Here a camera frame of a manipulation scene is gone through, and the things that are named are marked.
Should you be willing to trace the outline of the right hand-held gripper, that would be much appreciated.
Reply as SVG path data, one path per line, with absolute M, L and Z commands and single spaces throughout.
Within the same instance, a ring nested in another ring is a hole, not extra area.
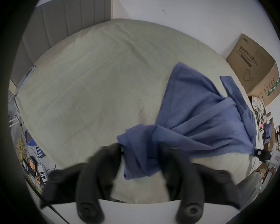
M 280 151 L 269 152 L 265 149 L 257 149 L 255 156 L 261 161 L 266 170 L 259 168 L 259 171 L 251 173 L 244 180 L 236 185 L 241 196 L 253 196 L 261 193 L 272 181 L 280 166 Z

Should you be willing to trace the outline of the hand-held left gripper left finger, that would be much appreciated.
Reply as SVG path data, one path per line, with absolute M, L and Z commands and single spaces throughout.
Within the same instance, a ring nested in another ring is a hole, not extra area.
M 121 147 L 114 143 L 102 147 L 88 162 L 53 170 L 43 189 L 40 208 L 74 202 L 84 223 L 102 223 L 105 215 L 99 200 L 110 200 L 120 164 Z

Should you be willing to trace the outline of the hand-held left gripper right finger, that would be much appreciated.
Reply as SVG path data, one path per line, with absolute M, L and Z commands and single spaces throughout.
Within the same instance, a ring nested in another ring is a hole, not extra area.
M 228 171 L 191 163 L 180 149 L 164 145 L 158 147 L 158 163 L 170 201 L 180 200 L 178 224 L 197 223 L 205 203 L 241 209 L 239 190 Z

